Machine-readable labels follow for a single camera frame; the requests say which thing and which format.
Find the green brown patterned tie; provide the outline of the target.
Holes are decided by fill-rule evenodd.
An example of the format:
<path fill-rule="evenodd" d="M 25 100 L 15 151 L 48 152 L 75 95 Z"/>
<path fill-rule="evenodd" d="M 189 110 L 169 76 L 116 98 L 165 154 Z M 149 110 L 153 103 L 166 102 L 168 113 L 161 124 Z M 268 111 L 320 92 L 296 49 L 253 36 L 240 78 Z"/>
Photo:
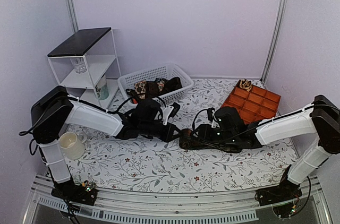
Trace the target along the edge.
<path fill-rule="evenodd" d="M 242 149 L 239 147 L 232 145 L 231 143 L 227 143 L 226 140 L 222 138 L 220 134 L 220 142 L 218 143 L 198 143 L 195 142 L 192 138 L 193 131 L 190 129 L 183 129 L 181 131 L 181 136 L 179 139 L 179 146 L 184 150 L 207 150 L 207 149 L 215 149 L 220 150 L 226 153 L 240 153 Z"/>

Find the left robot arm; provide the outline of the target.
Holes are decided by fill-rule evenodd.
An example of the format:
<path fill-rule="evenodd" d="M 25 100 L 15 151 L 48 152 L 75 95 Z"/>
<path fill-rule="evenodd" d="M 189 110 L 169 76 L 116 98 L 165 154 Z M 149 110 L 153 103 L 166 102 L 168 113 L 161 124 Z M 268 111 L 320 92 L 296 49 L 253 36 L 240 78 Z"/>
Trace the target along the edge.
<path fill-rule="evenodd" d="M 110 111 L 76 98 L 68 94 L 65 87 L 57 86 L 31 107 L 32 125 L 19 135 L 32 135 L 59 192 L 73 200 L 79 195 L 79 188 L 56 143 L 65 124 L 85 126 L 120 140 L 144 136 L 170 142 L 180 134 L 180 129 L 168 121 L 179 108 L 177 103 L 165 105 L 146 99 L 125 113 L 119 108 Z"/>

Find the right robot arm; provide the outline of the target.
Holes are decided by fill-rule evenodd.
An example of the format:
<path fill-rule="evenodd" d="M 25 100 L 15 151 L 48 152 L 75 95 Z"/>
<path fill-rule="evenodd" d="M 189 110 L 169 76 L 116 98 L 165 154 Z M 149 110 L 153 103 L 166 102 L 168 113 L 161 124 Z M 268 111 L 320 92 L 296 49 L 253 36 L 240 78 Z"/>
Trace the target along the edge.
<path fill-rule="evenodd" d="M 325 96 L 315 96 L 305 107 L 278 117 L 245 124 L 233 107 L 222 107 L 208 116 L 216 125 L 193 128 L 191 138 L 225 152 L 257 149 L 281 139 L 315 134 L 316 139 L 297 162 L 285 170 L 275 188 L 280 201 L 287 200 L 303 180 L 331 155 L 339 153 L 339 108 Z"/>

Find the black shiny tie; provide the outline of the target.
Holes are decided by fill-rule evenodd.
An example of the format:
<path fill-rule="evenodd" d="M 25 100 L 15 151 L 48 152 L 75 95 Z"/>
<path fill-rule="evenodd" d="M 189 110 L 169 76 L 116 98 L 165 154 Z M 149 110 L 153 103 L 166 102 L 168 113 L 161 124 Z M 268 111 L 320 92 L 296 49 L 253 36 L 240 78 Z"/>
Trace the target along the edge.
<path fill-rule="evenodd" d="M 179 77 L 173 77 L 164 83 L 163 89 L 160 93 L 167 94 L 181 88 L 182 88 L 181 79 Z"/>

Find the dark red patterned tie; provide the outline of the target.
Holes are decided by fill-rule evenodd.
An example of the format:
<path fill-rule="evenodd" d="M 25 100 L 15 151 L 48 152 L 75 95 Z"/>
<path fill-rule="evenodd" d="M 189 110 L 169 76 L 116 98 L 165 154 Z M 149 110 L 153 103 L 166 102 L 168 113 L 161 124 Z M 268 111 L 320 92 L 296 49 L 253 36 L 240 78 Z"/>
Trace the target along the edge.
<path fill-rule="evenodd" d="M 160 95 L 160 92 L 163 89 L 161 83 L 157 83 L 156 81 L 147 81 L 148 83 L 148 93 L 146 99 L 152 99 Z"/>

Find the cream paisley tie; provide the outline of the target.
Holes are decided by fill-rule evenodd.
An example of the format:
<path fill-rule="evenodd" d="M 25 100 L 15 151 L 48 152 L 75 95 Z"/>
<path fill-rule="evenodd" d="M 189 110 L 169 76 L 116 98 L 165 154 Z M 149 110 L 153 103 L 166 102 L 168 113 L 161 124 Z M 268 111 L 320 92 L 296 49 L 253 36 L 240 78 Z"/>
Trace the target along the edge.
<path fill-rule="evenodd" d="M 134 84 L 134 90 L 140 99 L 146 99 L 148 93 L 148 83 L 146 80 Z"/>

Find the white plastic basket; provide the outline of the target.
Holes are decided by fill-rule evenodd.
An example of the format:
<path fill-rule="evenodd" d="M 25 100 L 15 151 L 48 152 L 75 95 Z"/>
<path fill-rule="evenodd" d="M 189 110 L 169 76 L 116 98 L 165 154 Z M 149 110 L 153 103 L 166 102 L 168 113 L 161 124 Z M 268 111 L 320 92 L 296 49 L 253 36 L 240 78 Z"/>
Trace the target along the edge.
<path fill-rule="evenodd" d="M 133 108 L 151 98 L 161 104 L 181 100 L 193 80 L 176 64 L 167 63 L 119 77 L 118 86 L 127 105 Z"/>

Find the orange compartment tray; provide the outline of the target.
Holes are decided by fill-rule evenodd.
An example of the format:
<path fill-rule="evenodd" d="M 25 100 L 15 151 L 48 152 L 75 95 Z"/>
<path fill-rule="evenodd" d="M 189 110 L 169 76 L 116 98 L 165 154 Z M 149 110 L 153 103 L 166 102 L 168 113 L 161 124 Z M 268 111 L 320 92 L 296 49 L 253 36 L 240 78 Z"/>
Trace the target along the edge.
<path fill-rule="evenodd" d="M 236 86 L 226 98 L 222 107 L 233 107 L 245 124 L 276 116 L 281 96 L 252 84 L 247 92 Z"/>

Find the rolled beige patterned tie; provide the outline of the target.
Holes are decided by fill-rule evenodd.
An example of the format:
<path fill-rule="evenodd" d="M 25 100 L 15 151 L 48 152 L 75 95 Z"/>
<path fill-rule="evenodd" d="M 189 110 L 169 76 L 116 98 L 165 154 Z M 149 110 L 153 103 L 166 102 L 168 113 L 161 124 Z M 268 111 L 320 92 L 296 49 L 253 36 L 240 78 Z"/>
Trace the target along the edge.
<path fill-rule="evenodd" d="M 252 82 L 250 80 L 247 79 L 241 79 L 238 83 L 238 87 L 240 89 L 243 89 L 247 92 L 250 92 L 252 89 Z"/>

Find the cream ceramic mug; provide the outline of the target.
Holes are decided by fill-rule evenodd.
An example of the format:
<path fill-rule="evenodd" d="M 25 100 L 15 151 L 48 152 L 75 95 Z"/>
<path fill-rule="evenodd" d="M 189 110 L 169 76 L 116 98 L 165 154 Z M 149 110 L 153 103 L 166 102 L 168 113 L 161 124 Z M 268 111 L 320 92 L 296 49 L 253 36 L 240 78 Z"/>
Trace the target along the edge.
<path fill-rule="evenodd" d="M 66 132 L 59 138 L 60 147 L 65 156 L 70 160 L 79 159 L 86 150 L 85 141 L 87 135 L 85 132 Z"/>

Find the white shelf with black top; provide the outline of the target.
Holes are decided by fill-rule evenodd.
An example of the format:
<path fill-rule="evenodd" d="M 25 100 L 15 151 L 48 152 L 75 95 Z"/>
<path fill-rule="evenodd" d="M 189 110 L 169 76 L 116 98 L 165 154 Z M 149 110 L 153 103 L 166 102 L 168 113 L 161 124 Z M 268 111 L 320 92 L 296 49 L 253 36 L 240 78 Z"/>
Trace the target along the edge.
<path fill-rule="evenodd" d="M 58 83 L 80 99 L 108 108 L 122 75 L 114 31 L 110 27 L 82 29 L 48 55 Z"/>

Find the clear drinking glass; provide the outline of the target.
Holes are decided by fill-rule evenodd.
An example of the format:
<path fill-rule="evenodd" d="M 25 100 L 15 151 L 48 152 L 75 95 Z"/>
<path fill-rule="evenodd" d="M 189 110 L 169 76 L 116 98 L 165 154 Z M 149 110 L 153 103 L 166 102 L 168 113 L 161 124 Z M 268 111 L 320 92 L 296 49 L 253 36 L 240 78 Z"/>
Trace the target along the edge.
<path fill-rule="evenodd" d="M 82 74 L 87 71 L 84 58 L 71 58 L 70 61 L 77 74 Z"/>

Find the metal front rail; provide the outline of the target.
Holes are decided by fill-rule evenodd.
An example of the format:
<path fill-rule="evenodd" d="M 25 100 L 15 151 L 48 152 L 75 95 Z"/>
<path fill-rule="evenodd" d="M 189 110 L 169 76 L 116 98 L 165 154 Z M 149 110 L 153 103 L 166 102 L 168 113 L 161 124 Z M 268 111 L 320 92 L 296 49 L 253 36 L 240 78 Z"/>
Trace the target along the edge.
<path fill-rule="evenodd" d="M 49 177 L 37 175 L 22 223 L 334 223 L 317 177 L 301 184 L 299 199 L 260 205 L 256 189 L 210 193 L 151 193 L 99 188 L 94 205 L 53 197 Z M 282 218 L 293 203 L 297 211 Z"/>

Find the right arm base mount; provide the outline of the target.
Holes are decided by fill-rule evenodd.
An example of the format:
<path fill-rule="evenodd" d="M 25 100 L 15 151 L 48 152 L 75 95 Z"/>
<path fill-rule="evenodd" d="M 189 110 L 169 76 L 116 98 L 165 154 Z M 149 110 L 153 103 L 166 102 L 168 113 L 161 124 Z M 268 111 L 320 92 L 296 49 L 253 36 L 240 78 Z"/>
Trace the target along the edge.
<path fill-rule="evenodd" d="M 279 219 L 290 219 L 300 213 L 308 203 L 311 195 L 311 180 L 307 177 L 309 188 L 308 196 L 305 203 L 302 204 L 300 197 L 302 191 L 299 185 L 283 182 L 277 186 L 258 189 L 255 192 L 254 199 L 259 202 L 260 206 L 283 203 L 291 200 L 288 204 L 281 204 L 272 208 L 273 213 Z"/>

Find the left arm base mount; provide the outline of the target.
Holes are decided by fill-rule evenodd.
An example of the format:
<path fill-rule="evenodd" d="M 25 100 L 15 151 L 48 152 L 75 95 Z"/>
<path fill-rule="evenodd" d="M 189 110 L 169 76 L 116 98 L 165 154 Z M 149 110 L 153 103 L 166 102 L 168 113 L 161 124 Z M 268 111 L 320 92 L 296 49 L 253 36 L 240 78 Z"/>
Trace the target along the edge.
<path fill-rule="evenodd" d="M 94 206 L 98 190 L 87 180 L 82 184 L 75 184 L 73 180 L 64 183 L 54 182 L 51 195 L 66 201 Z"/>

